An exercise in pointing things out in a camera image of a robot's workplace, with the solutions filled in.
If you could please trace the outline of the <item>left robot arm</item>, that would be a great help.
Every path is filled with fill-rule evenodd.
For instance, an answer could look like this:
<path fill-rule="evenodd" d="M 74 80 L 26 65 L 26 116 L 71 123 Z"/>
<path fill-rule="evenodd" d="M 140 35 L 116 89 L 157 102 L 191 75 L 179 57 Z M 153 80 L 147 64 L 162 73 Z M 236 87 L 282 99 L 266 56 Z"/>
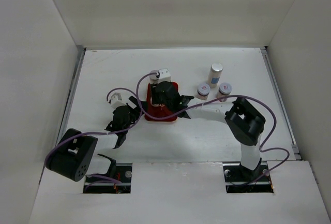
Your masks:
<path fill-rule="evenodd" d="M 92 160 L 98 142 L 97 136 L 108 136 L 112 148 L 119 148 L 126 140 L 128 130 L 140 118 L 141 109 L 147 109 L 145 101 L 139 105 L 135 97 L 131 96 L 129 100 L 135 108 L 123 103 L 119 93 L 111 96 L 109 104 L 114 109 L 113 119 L 105 128 L 105 132 L 82 133 L 73 128 L 68 129 L 58 145 L 46 156 L 45 167 L 74 182 L 80 181 L 86 175 Z"/>

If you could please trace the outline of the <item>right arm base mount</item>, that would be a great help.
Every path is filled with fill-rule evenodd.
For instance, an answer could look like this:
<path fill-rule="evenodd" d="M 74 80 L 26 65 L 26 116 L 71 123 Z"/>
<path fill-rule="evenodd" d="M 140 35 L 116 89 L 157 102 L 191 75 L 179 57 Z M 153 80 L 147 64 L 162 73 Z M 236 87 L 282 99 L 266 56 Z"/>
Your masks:
<path fill-rule="evenodd" d="M 227 193 L 273 193 L 272 180 L 267 164 L 250 171 L 241 165 L 223 166 L 225 189 Z"/>

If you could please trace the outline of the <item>tall bottle grey cap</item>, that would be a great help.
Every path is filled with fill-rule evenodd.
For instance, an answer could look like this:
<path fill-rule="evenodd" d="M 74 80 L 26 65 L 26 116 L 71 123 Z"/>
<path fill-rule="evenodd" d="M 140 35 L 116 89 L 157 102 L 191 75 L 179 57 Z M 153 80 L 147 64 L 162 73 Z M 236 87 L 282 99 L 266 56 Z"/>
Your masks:
<path fill-rule="evenodd" d="M 159 70 L 152 70 L 149 75 L 149 81 L 151 85 L 158 84 L 159 83 Z"/>

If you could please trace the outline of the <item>tall bottle silver cap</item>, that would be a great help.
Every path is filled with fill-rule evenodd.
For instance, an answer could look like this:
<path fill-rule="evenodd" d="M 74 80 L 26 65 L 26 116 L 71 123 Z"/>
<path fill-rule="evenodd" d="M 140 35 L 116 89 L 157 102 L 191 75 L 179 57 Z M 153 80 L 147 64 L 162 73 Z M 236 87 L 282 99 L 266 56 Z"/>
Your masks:
<path fill-rule="evenodd" d="M 213 63 L 211 65 L 207 80 L 210 88 L 215 88 L 218 85 L 222 71 L 223 65 L 221 63 Z"/>

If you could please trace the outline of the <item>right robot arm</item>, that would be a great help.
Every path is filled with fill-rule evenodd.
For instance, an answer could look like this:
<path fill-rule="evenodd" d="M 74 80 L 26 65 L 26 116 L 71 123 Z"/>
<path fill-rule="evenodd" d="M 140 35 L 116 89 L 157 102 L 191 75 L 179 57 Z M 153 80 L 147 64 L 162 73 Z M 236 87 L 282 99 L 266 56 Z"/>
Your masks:
<path fill-rule="evenodd" d="M 151 85 L 151 103 L 164 105 L 179 118 L 227 124 L 240 143 L 239 176 L 242 181 L 252 181 L 258 177 L 261 165 L 260 135 L 264 130 L 265 117 L 248 100 L 238 97 L 230 107 L 220 101 L 207 104 L 199 98 L 180 95 L 170 82 L 161 82 Z"/>

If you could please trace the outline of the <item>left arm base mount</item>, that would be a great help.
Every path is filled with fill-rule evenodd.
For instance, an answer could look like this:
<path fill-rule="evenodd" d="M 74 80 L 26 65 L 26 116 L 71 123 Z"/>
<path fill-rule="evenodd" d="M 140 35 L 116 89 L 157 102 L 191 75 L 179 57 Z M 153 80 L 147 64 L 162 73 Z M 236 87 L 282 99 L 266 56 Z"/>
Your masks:
<path fill-rule="evenodd" d="M 132 169 L 131 163 L 117 163 L 115 159 L 99 153 L 91 162 L 83 193 L 131 193 Z"/>

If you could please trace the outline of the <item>red lacquer tray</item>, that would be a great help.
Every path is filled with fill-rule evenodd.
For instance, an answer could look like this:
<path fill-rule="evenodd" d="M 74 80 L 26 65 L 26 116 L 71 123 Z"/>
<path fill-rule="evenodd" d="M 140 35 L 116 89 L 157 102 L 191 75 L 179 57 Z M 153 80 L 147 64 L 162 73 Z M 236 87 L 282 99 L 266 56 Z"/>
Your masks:
<path fill-rule="evenodd" d="M 178 90 L 178 84 L 176 82 L 172 82 L 171 84 L 175 87 L 175 89 Z M 149 115 L 156 117 L 156 118 L 166 117 L 166 116 L 170 116 L 172 114 L 168 110 L 168 108 L 166 108 L 165 106 L 155 107 L 152 105 L 152 85 L 151 84 L 148 84 L 148 87 L 147 87 L 145 110 Z M 162 120 L 162 121 L 152 119 L 151 117 L 148 117 L 147 115 L 144 115 L 144 118 L 150 122 L 152 122 L 152 121 L 154 121 L 154 122 L 174 122 L 177 120 L 177 116 L 170 117 L 170 118 L 167 118 L 166 120 Z"/>

